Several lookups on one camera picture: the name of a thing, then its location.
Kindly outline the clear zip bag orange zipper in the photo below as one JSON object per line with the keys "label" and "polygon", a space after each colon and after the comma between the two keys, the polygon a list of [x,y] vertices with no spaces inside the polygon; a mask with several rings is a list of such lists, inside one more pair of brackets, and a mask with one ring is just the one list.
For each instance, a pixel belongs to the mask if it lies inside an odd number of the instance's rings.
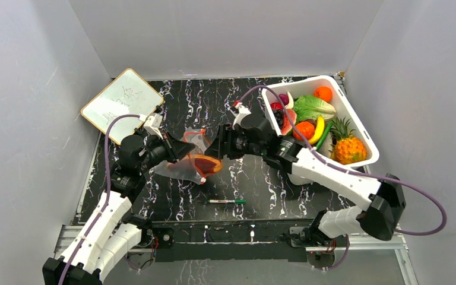
{"label": "clear zip bag orange zipper", "polygon": [[167,178],[191,181],[197,185],[202,185],[207,181],[207,177],[202,176],[194,166],[194,155],[204,154],[210,142],[205,135],[205,129],[193,129],[188,127],[183,134],[182,141],[196,145],[184,159],[177,163],[161,162],[153,168],[154,173]]}

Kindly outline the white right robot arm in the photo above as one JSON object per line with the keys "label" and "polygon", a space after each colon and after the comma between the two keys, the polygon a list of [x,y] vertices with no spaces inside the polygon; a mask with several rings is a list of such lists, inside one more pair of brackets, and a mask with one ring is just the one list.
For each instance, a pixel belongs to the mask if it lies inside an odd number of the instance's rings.
{"label": "white right robot arm", "polygon": [[319,246],[337,236],[361,232],[391,240],[406,207],[396,176],[371,178],[343,168],[312,153],[303,142],[277,135],[270,122],[257,115],[249,115],[235,126],[220,125],[205,153],[216,159],[260,156],[273,169],[316,182],[350,200],[352,207],[317,215],[310,231],[312,241]]}

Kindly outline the orange papaya slice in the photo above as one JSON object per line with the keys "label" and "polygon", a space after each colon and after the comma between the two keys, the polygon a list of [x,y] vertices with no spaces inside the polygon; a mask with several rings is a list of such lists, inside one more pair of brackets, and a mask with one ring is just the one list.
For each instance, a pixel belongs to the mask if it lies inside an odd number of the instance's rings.
{"label": "orange papaya slice", "polygon": [[204,177],[216,174],[223,168],[221,160],[203,154],[194,155],[194,166]]}

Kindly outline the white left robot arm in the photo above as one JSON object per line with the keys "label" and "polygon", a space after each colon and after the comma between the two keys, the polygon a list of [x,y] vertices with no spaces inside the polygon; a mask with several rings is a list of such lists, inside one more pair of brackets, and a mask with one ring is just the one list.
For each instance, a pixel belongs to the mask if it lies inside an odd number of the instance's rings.
{"label": "white left robot arm", "polygon": [[45,284],[103,284],[130,249],[146,247],[153,230],[145,218],[126,214],[145,185],[144,176],[162,162],[184,159],[195,144],[169,133],[125,137],[118,159],[107,167],[107,190],[90,218],[59,258],[48,258],[42,268]]}

